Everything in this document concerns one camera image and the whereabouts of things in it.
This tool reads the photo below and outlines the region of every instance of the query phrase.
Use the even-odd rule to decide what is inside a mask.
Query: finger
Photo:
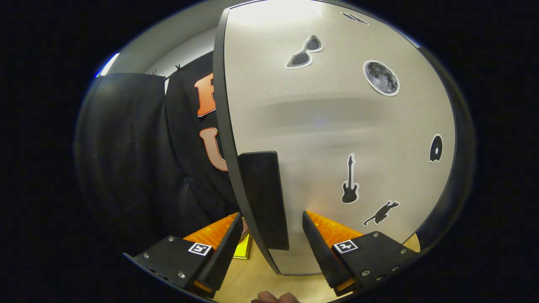
[[[300,303],[291,293],[287,292],[279,298],[279,303]]]
[[[258,294],[258,299],[262,303],[279,303],[277,297],[272,295],[269,291],[264,291]]]

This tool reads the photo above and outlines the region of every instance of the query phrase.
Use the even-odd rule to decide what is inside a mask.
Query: wooden floor
[[[269,291],[277,298],[290,292],[301,303],[326,303],[337,299],[322,274],[301,277],[275,274],[253,241],[249,259],[232,259],[214,300],[222,303],[250,303],[262,291]]]

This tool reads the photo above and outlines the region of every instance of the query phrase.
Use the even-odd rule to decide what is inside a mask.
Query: orange letter
[[[198,101],[201,105],[197,112],[198,116],[202,117],[215,111],[215,100],[213,99],[213,73],[198,80],[195,83],[195,87],[198,89]]]
[[[206,153],[208,154],[211,164],[219,170],[228,171],[229,169],[226,167],[226,161],[221,157],[219,147],[217,146],[217,139],[215,139],[217,137],[217,128],[205,128],[201,130],[199,135],[202,140],[204,140]]]

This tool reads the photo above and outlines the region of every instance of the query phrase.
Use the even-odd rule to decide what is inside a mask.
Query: hand
[[[285,293],[279,299],[277,299],[270,292],[265,291],[258,294],[258,298],[251,301],[251,303],[300,303],[298,299],[291,293]]]

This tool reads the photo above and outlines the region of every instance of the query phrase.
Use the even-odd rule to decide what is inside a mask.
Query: light
[[[120,55],[120,53],[117,53],[114,56],[112,56],[112,58],[108,61],[107,65],[105,65],[105,67],[103,68],[101,73],[98,74],[98,75],[106,75],[108,73],[108,70],[110,70],[110,67],[112,66],[112,63],[114,63],[114,61],[116,61],[116,58],[118,58],[119,55]]]

